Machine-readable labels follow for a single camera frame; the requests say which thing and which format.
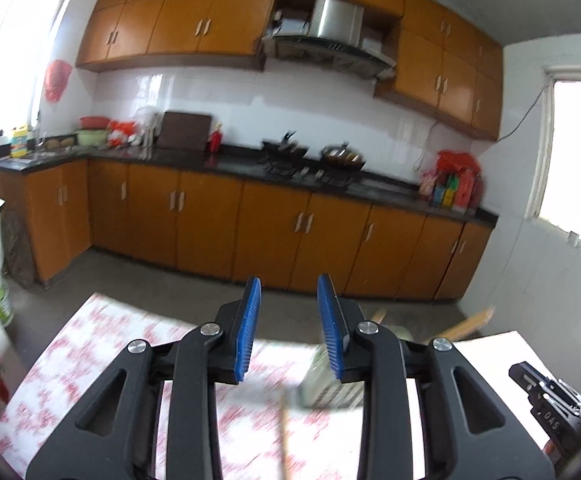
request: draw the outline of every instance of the window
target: window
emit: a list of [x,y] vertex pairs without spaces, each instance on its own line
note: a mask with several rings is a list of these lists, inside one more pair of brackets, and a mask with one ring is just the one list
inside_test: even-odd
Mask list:
[[0,129],[30,123],[45,46],[64,0],[0,0]]
[[581,80],[552,85],[552,131],[536,215],[581,239]]

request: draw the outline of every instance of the red bottle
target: red bottle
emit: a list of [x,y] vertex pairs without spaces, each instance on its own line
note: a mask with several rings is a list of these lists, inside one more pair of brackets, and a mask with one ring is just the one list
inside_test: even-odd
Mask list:
[[221,133],[221,123],[215,126],[215,131],[210,134],[208,139],[208,151],[210,153],[219,153],[219,147],[221,146],[221,139],[224,137]]

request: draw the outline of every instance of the red plastic bag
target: red plastic bag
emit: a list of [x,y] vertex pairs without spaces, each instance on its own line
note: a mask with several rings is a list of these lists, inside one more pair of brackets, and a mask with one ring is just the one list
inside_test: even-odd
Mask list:
[[48,64],[44,76],[44,95],[49,103],[58,103],[68,85],[68,77],[73,71],[67,62],[56,59]]

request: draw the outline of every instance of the black countertop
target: black countertop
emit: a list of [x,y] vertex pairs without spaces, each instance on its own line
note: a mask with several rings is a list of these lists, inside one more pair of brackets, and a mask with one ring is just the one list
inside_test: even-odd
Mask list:
[[[67,150],[53,152],[53,155],[36,155],[32,158],[5,158],[0,160],[0,171],[32,173],[34,171],[47,170],[78,158],[105,158],[119,162],[165,166],[177,170],[228,174],[244,179],[271,182],[282,186],[318,191],[373,204],[418,211],[427,215],[440,216],[461,222],[480,223],[492,228],[497,223],[498,216],[484,209],[478,209],[475,216],[468,216],[452,210],[432,207],[418,199],[417,188],[413,184],[368,171],[362,171],[357,182],[350,184],[347,189],[342,189],[320,183],[315,178],[314,170],[304,176],[298,173],[292,178],[271,175],[267,173],[264,165],[260,163],[262,154],[258,150],[233,148],[230,152],[210,155],[209,153],[164,150],[160,148],[108,149],[75,146]],[[307,160],[307,163],[308,165],[314,165],[316,161]]]

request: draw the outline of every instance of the metal screw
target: metal screw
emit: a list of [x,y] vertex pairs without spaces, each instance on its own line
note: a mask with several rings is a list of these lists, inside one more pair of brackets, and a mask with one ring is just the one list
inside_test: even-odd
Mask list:
[[128,343],[126,347],[131,354],[141,354],[148,345],[143,339],[135,339]]
[[372,321],[362,321],[357,325],[357,328],[363,334],[376,334],[379,332],[377,323],[373,323]]
[[445,337],[436,337],[432,340],[432,346],[435,350],[440,352],[447,352],[452,348],[452,343]]
[[221,328],[217,323],[206,323],[202,326],[202,334],[203,335],[217,335]]

